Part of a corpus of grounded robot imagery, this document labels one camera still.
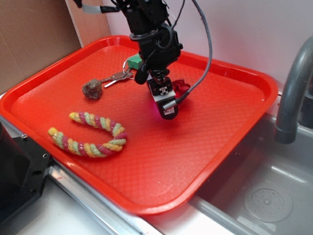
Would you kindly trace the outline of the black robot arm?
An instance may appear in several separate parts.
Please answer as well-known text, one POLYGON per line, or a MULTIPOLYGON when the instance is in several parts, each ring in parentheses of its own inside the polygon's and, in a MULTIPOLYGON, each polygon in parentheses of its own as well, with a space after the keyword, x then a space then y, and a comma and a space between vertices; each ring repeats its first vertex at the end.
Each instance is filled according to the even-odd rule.
POLYGON ((75 4, 88 14, 122 12, 130 29, 130 40, 139 47, 143 65, 135 81, 143 84, 148 75, 159 85, 169 80, 168 66, 177 61, 182 44, 170 23, 167 5, 161 0, 113 0, 114 6, 92 6, 76 0, 75 4))

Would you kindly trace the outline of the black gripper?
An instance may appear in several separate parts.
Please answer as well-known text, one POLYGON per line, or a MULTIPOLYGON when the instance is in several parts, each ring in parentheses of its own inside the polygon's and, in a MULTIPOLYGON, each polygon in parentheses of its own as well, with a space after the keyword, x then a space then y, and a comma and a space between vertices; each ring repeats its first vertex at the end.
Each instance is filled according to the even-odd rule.
POLYGON ((144 84, 150 75, 157 84, 165 83, 170 73, 168 66, 180 57, 183 45, 178 40, 178 35, 166 23, 144 36, 134 37, 138 42, 139 56, 142 65, 135 75, 137 84, 144 84))

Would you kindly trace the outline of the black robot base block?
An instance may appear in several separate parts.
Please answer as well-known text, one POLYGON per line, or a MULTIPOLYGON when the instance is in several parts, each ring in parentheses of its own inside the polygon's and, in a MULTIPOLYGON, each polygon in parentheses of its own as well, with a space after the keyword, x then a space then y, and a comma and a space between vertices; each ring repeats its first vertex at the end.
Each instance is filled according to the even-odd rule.
POLYGON ((41 197, 50 162, 50 154, 32 138, 13 138, 0 126, 1 224, 41 197))

